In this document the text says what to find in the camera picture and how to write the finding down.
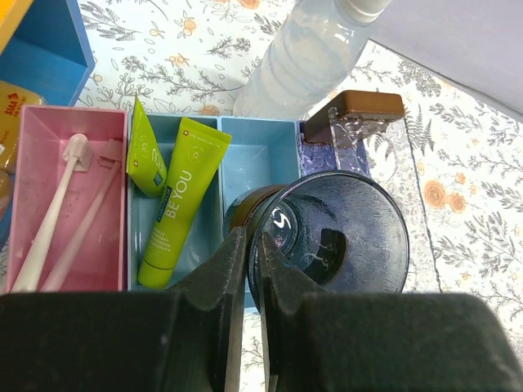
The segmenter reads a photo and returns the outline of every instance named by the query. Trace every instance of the floral tablecloth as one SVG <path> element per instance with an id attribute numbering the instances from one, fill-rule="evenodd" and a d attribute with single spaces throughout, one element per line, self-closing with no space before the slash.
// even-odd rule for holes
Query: floral tablecloth
<path id="1" fill-rule="evenodd" d="M 79 4 L 96 68 L 78 106 L 129 110 L 138 95 L 150 112 L 229 115 L 294 0 Z M 400 153 L 368 145 L 385 148 L 373 177 L 419 201 L 402 208 L 421 244 L 406 291 L 479 296 L 523 362 L 521 124 L 372 42 L 332 94 L 345 88 L 400 93 L 409 111 Z M 263 380 L 260 317 L 246 314 L 240 389 Z"/>

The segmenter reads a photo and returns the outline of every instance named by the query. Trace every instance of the water bottle cap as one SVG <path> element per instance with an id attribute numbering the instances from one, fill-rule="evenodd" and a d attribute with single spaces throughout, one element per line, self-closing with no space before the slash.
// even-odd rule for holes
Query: water bottle cap
<path id="1" fill-rule="evenodd" d="M 346 0 L 349 14 L 360 22 L 370 23 L 378 18 L 392 0 Z"/>

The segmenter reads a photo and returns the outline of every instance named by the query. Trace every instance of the pink plastic tray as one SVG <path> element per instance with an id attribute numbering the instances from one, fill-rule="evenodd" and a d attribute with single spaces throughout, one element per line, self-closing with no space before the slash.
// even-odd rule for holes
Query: pink plastic tray
<path id="1" fill-rule="evenodd" d="M 7 290 L 20 272 L 31 242 L 56 191 L 65 161 L 61 155 L 75 133 L 87 136 L 94 157 L 87 172 L 71 177 L 47 254 L 40 285 L 71 239 L 94 200 L 108 167 L 97 156 L 109 139 L 123 141 L 122 163 L 127 147 L 127 112 L 27 105 L 22 109 L 20 143 L 13 203 Z M 85 238 L 61 291 L 104 291 L 126 288 L 124 170 L 111 185 Z"/>

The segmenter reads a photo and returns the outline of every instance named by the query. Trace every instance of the blue plastic organizer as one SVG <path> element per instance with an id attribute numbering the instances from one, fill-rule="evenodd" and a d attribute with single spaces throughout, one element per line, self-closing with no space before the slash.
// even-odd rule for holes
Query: blue plastic organizer
<path id="1" fill-rule="evenodd" d="M 34 0 L 0 54 L 0 80 L 73 106 L 92 70 L 77 0 Z"/>
<path id="2" fill-rule="evenodd" d="M 148 114 L 148 118 L 165 164 L 169 165 L 181 117 Z M 170 285 L 218 249 L 223 240 L 225 211 L 238 196 L 265 185 L 290 184 L 301 175 L 295 122 L 232 117 L 191 119 L 230 133 L 233 138 L 196 214 Z M 137 282 L 138 268 L 160 200 L 147 198 L 131 181 L 127 186 L 127 288 L 140 290 L 143 287 Z M 245 307 L 252 308 L 254 302 L 247 284 L 245 291 Z"/>

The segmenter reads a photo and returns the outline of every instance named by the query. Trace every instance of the toothbrush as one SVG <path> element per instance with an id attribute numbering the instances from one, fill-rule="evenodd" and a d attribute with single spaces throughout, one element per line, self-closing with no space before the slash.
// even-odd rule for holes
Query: toothbrush
<path id="1" fill-rule="evenodd" d="M 64 174 L 58 184 L 55 195 L 43 217 L 42 224 L 38 229 L 36 237 L 31 244 L 31 248 L 25 257 L 22 269 L 16 278 L 11 292 L 34 292 L 38 287 L 38 281 L 42 274 L 49 247 L 51 246 L 52 236 L 55 232 L 56 222 L 62 203 L 64 202 L 65 192 L 69 186 L 69 180 L 73 172 L 86 172 L 91 165 L 92 147 L 83 134 L 73 135 L 65 147 L 62 158 L 67 161 Z"/>
<path id="2" fill-rule="evenodd" d="M 113 183 L 114 177 L 119 172 L 121 167 L 121 154 L 122 154 L 122 142 L 116 140 L 110 140 L 105 147 L 104 155 L 99 157 L 99 163 L 101 166 L 108 166 L 112 163 L 109 175 L 105 178 L 103 185 L 101 186 L 98 194 L 92 202 L 87 214 L 82 219 L 80 226 L 77 228 L 73 237 L 67 244 L 64 252 L 61 254 L 58 261 L 55 263 L 51 273 L 47 277 L 45 283 L 42 285 L 41 292 L 57 292 L 64 284 L 65 278 L 71 269 L 71 265 L 74 259 L 78 255 L 80 247 L 83 244 L 87 232 L 91 228 L 91 224 L 94 221 L 98 210 L 102 202 L 109 191 L 111 184 Z"/>

